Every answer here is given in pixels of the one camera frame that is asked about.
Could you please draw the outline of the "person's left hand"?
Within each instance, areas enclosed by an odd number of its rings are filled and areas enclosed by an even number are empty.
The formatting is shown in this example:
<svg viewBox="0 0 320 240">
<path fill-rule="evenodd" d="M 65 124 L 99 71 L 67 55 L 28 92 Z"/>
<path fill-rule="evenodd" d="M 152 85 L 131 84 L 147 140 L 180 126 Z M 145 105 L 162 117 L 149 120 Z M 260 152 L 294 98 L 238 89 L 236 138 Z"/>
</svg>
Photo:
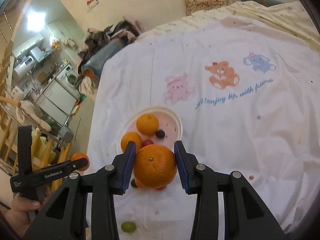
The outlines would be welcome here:
<svg viewBox="0 0 320 240">
<path fill-rule="evenodd" d="M 13 198 L 10 206 L 11 209 L 5 213 L 4 217 L 20 237 L 24 236 L 31 225 L 28 212 L 40 211 L 50 198 L 50 195 L 50 188 L 46 187 L 45 198 L 42 202 L 24 198 L 20 193 L 16 194 Z"/>
</svg>

